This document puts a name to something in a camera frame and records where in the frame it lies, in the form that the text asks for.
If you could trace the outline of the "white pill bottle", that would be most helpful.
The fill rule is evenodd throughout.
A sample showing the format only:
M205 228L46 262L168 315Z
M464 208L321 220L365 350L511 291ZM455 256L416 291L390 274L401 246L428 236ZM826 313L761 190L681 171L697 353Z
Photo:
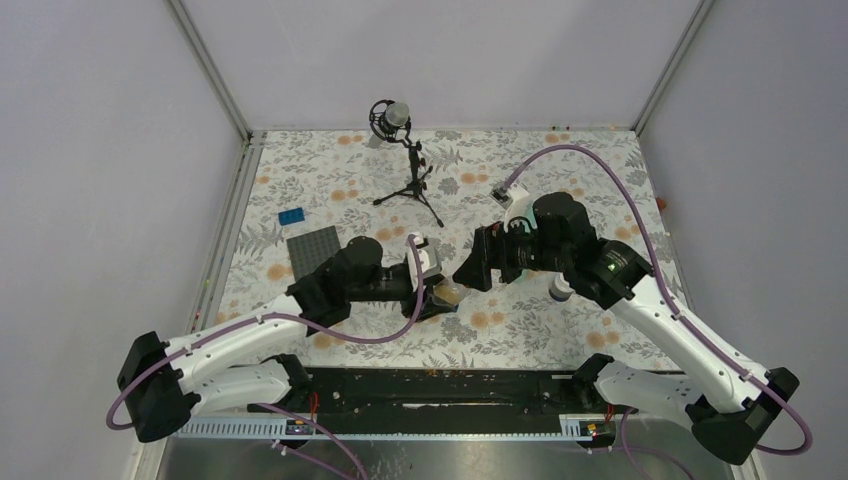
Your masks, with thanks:
M552 277L548 292L556 302L566 302L575 294L574 289L561 273L555 274Z

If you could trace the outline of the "amber glass pill bottle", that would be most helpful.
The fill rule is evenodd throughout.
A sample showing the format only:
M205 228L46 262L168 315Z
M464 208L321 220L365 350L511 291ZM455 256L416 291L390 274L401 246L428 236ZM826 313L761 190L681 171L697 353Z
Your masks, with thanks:
M434 287L434 295L442 303L458 306L474 290L464 285L445 279Z

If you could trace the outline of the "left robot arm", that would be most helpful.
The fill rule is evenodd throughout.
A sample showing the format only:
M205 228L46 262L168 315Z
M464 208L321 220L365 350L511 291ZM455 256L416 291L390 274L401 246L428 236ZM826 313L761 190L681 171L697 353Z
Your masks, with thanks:
M410 234L403 261L385 266L382 259L379 241L355 237L284 294L245 315L171 339L154 331L138 336L117 377L108 428L131 430L139 442L150 443L200 413L259 403L299 410L309 401L311 381L294 355L248 365L242 359L315 333L364 345L388 343L418 321L456 311L456 303L437 293L445 277L428 238ZM379 338L335 330L353 304L368 302L398 304L405 324Z

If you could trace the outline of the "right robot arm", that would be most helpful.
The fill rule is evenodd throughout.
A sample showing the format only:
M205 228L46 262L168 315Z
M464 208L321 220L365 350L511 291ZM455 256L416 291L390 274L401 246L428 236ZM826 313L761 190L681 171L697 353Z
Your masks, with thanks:
M574 373L577 405L597 412L609 403L659 416L689 430L718 459L743 464L797 390L798 378L749 359L690 311L674 307L649 262L627 244L598 236L571 195L530 199L514 190L505 201L502 221L475 230L454 281L485 292L494 273L506 284L526 271L554 273L555 299L572 290L595 303L634 326L684 372L675 379L596 354Z

